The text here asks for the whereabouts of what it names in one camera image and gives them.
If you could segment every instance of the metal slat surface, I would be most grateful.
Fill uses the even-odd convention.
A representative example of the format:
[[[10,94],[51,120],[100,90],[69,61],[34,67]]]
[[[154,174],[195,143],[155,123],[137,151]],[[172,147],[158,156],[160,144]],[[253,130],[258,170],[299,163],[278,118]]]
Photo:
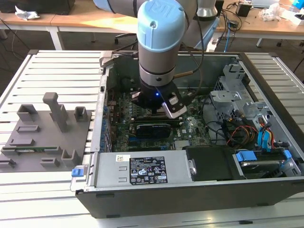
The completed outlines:
[[[87,110],[93,111],[85,145],[85,152],[90,152],[101,76],[99,52],[80,53],[83,56],[82,60],[65,61],[61,64],[53,53],[43,53],[44,56],[49,54],[51,56],[47,58],[47,62],[42,61],[42,63],[35,62],[37,59],[35,56],[27,56],[24,68],[15,75],[14,83],[7,89],[9,93],[3,98],[0,107],[0,149],[5,145],[19,120],[16,111],[20,105],[33,104],[38,111],[49,111],[49,107],[42,102],[43,95],[45,92],[57,92],[58,102],[64,104],[66,110],[85,106]],[[74,57],[78,56],[77,52],[71,54]],[[88,163],[89,157],[89,154],[85,154],[83,162]],[[74,208],[75,213],[72,212],[74,215],[79,212],[87,214],[87,210],[70,190],[70,182],[70,172],[0,173],[0,208],[5,208],[1,210],[0,227],[6,227],[3,226],[4,219],[10,222],[17,218],[48,217],[56,214],[52,212],[53,210],[59,212],[57,214],[59,216],[66,215],[65,211],[68,208]],[[66,202],[66,207],[60,209],[63,202]]]
[[[252,53],[255,57],[267,57],[268,55]],[[98,51],[40,51],[38,56],[47,59],[54,59],[54,63],[60,63],[56,58],[89,58],[98,61]],[[49,75],[48,72],[37,74],[39,77]],[[80,94],[79,90],[86,89],[84,94],[90,94],[87,88],[75,84],[61,86],[68,80],[57,82],[57,87],[31,88],[17,86],[12,89],[14,95],[43,95],[43,89],[51,91],[68,90],[68,93],[62,92],[63,95]],[[99,83],[92,87],[96,94]],[[94,102],[91,103],[64,103],[67,110],[73,110],[75,105],[85,105],[87,109],[95,110]],[[19,108],[18,103],[8,104],[4,99],[4,105],[0,108],[0,129],[3,133],[11,132],[13,126],[19,119],[16,111]],[[48,106],[42,103],[34,104],[37,110],[49,110]],[[290,112],[304,111],[302,108],[289,108]],[[90,129],[93,128],[94,122],[91,121]],[[85,152],[90,151],[91,143],[86,143]],[[83,164],[87,164],[90,155],[84,155]],[[86,208],[78,201],[72,192],[70,192],[70,172],[36,172],[36,173],[0,173],[0,227],[90,227],[90,228],[164,228],[164,227],[240,227],[247,228],[299,228],[303,226],[304,220],[304,194],[294,195],[283,202],[269,207],[242,208],[242,209],[224,209],[211,210],[192,213],[178,213],[169,215],[152,215],[129,218],[111,218],[95,219],[91,217]],[[249,220],[254,223],[251,225],[240,225],[240,220]]]
[[[296,76],[290,72],[280,60],[268,55],[253,55],[247,53],[248,58],[255,64],[275,95],[282,102],[295,122],[304,130],[304,87],[298,83]],[[279,70],[265,69],[265,66],[279,67]],[[249,84],[259,100],[261,94],[252,83]]]

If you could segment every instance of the wooden table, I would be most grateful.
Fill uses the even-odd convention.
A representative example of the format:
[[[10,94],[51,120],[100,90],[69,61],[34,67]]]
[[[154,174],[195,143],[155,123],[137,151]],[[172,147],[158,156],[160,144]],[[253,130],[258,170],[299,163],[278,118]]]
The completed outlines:
[[[235,0],[225,0],[224,9],[226,6],[235,2]],[[291,5],[292,0],[280,0],[280,3],[287,5],[280,5],[285,9],[289,9],[289,5]],[[237,7],[232,7],[229,9],[232,12],[236,11]],[[241,17],[243,25],[242,28],[237,31],[235,34],[231,34],[231,36],[235,35],[235,37],[241,38],[258,38],[260,39],[257,43],[257,46],[260,45],[262,38],[270,38],[270,39],[304,39],[304,26],[296,26],[292,22],[281,19],[266,21],[264,22],[259,17],[259,12],[261,9],[253,8],[250,10],[248,16],[246,18]],[[239,21],[239,19],[233,14],[228,12],[228,19]],[[216,30],[215,36],[221,35],[225,28],[224,18],[220,17],[220,22],[218,28]]]
[[[225,0],[224,8],[235,0]],[[290,5],[290,0],[281,0],[283,4]],[[304,39],[304,26],[295,26],[290,21],[282,19],[281,21],[263,22],[258,16],[260,9],[252,9],[248,17],[242,18],[243,26],[231,36],[241,38],[273,38],[273,39]],[[120,14],[98,9],[92,0],[76,0],[70,15],[41,14],[37,20],[23,21],[18,19],[15,14],[2,14],[0,17],[9,24],[11,29],[15,30],[41,30],[48,31],[51,34],[56,50],[63,50],[64,45],[60,36],[61,31],[70,32],[90,32],[94,39],[95,32],[106,33],[136,33],[137,19]],[[238,20],[235,16],[228,13],[229,19]],[[214,38],[221,36],[225,24],[223,17],[220,18],[219,26],[214,34]],[[0,23],[0,29],[7,29]]]

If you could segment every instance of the power supply label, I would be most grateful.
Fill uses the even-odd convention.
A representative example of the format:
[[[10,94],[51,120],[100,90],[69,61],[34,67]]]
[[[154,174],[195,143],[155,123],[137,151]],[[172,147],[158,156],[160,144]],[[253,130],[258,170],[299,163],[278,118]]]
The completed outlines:
[[[132,185],[168,183],[165,158],[130,158],[130,183]]]

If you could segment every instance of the table leg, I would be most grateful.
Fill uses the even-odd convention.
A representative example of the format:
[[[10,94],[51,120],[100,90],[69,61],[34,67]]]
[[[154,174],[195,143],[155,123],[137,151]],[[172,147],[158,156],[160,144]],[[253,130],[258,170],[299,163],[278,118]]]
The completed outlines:
[[[0,39],[7,39],[8,36],[5,33],[4,29],[0,29]]]
[[[261,47],[262,40],[263,40],[263,39],[260,38],[260,39],[258,40],[258,42],[256,43],[256,46],[257,46],[258,48]]]
[[[60,35],[60,31],[58,30],[58,28],[57,27],[50,27],[48,29],[48,31],[51,34],[55,49],[56,50],[64,50],[65,47],[63,45],[62,38],[61,38],[61,35]]]
[[[96,41],[95,33],[90,32],[90,34],[91,34],[91,42],[94,43]]]

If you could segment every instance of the blue tab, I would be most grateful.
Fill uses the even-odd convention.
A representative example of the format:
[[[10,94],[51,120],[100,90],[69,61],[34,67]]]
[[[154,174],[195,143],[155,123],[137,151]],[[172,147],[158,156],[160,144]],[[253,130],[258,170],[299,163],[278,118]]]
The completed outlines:
[[[257,145],[258,146],[262,146],[262,137],[263,137],[263,132],[260,130],[257,135]]]
[[[284,155],[285,155],[286,159],[292,158],[291,153],[289,152],[289,150],[285,150]]]
[[[84,176],[84,169],[73,169],[72,170],[72,177],[83,177]]]
[[[266,132],[264,133],[264,138],[263,138],[263,142],[262,142],[262,148],[263,149],[266,149],[267,152],[270,152],[270,148],[268,148],[268,139],[270,137],[270,134],[269,132]]]
[[[236,156],[237,156],[238,162],[242,162],[244,160],[242,155],[241,155],[241,152],[237,153]]]
[[[256,161],[257,157],[253,151],[240,151],[236,154],[239,162]]]

